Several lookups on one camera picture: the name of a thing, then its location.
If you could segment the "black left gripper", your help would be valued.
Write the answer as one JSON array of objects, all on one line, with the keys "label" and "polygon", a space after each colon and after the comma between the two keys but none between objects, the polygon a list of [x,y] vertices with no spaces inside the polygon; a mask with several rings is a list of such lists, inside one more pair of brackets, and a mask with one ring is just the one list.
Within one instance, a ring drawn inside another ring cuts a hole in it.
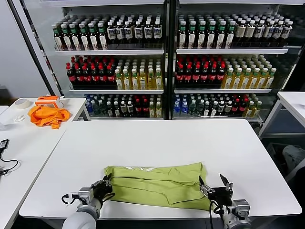
[{"label": "black left gripper", "polygon": [[111,179],[112,173],[105,175],[102,180],[96,181],[91,185],[95,198],[105,198],[105,196],[112,193]]}]

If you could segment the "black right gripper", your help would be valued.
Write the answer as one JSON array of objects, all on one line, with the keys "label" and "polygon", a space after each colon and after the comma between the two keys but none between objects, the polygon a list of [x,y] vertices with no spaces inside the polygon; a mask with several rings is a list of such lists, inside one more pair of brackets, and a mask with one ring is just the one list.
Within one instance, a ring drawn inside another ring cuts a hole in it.
[{"label": "black right gripper", "polygon": [[209,199],[215,201],[218,205],[232,205],[233,183],[220,174],[220,178],[225,187],[211,188],[205,184],[202,177],[199,176],[200,191]]}]

